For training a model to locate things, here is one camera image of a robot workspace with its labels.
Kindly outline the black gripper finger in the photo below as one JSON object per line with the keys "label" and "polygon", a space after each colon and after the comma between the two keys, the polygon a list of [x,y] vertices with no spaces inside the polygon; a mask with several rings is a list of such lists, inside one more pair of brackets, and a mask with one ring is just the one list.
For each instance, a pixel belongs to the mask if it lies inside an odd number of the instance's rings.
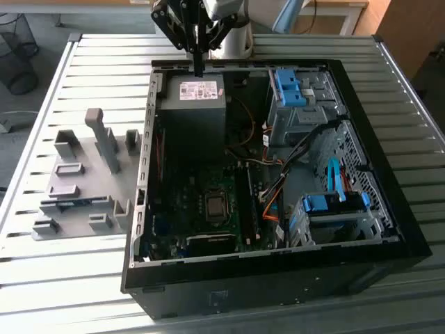
{"label": "black gripper finger", "polygon": [[216,22],[211,29],[207,29],[211,20],[207,14],[202,14],[200,16],[200,76],[202,77],[203,71],[205,69],[204,56],[209,53],[209,50],[216,50],[219,48],[223,39],[227,36],[230,30],[234,27],[237,22],[238,15],[231,14],[222,18],[220,21]]}
{"label": "black gripper finger", "polygon": [[178,50],[185,50],[191,55],[196,77],[200,77],[200,56],[193,32],[193,24],[182,23],[173,13],[167,1],[155,1],[151,18],[164,35]]}

